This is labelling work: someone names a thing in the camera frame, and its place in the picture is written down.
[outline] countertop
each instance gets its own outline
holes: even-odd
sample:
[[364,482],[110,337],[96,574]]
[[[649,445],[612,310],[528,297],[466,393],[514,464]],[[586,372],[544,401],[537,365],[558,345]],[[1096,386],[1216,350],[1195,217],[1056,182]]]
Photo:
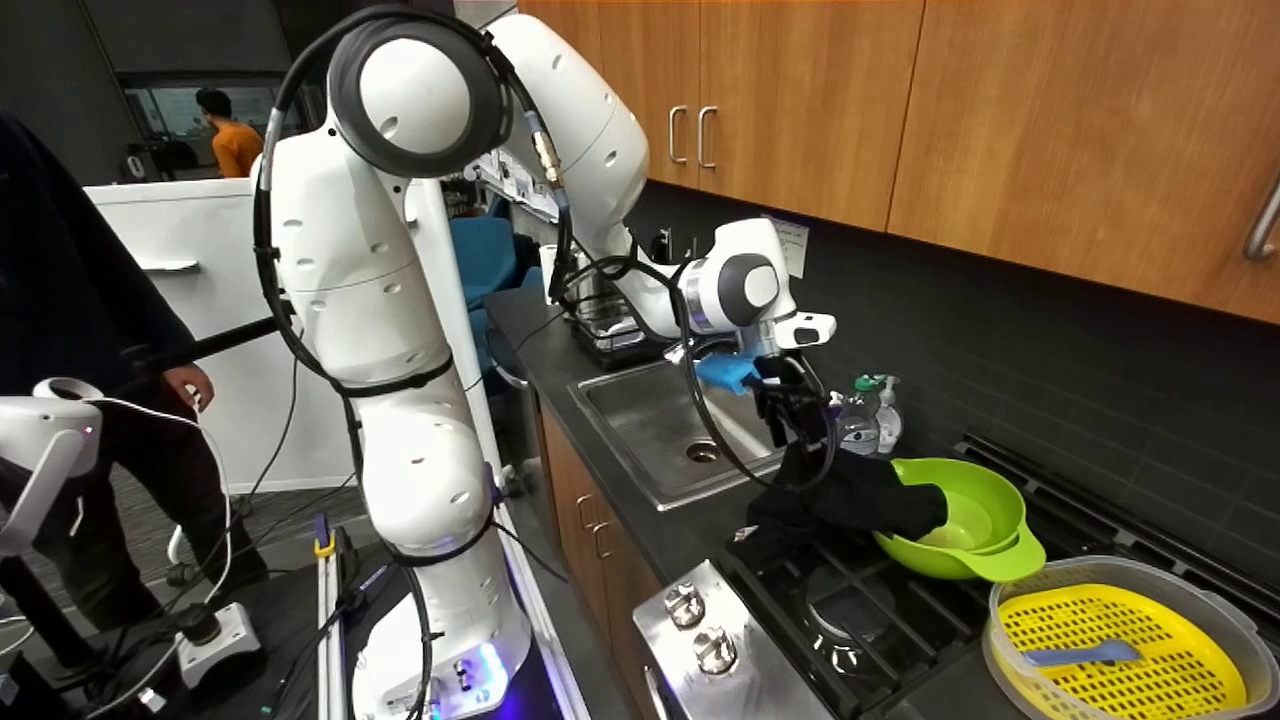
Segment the countertop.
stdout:
[[521,372],[539,393],[539,408],[558,420],[572,446],[601,482],[601,496],[614,507],[619,525],[631,531],[649,569],[662,584],[709,559],[744,525],[749,499],[760,496],[760,486],[753,482],[673,513],[655,513],[645,499],[619,456],[572,401],[574,378],[601,377],[607,367],[574,347],[562,310],[546,309],[537,289],[497,292],[486,300],[486,321],[497,330],[490,339],[505,345],[498,350],[521,365],[512,372]]

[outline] stove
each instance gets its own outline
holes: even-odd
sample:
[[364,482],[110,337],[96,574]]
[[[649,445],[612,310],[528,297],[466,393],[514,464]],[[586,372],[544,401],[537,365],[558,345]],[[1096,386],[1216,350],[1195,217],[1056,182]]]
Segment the stove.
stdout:
[[[976,435],[954,456],[1021,482],[1052,559],[1113,550],[1156,564],[1229,595],[1280,646],[1277,590],[1156,528],[1121,525],[1026,456]],[[631,614],[662,714],[1021,714],[980,655],[986,584],[922,581],[868,536],[808,536],[760,550],[753,531]]]

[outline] stainless steel sink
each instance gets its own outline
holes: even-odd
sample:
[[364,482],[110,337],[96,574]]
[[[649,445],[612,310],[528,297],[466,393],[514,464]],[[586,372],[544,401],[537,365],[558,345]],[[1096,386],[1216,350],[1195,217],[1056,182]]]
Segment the stainless steel sink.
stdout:
[[[771,474],[778,453],[753,397],[709,386],[709,411],[753,474]],[[572,401],[624,459],[655,513],[673,513],[749,482],[693,408],[682,367],[641,365],[572,383]]]

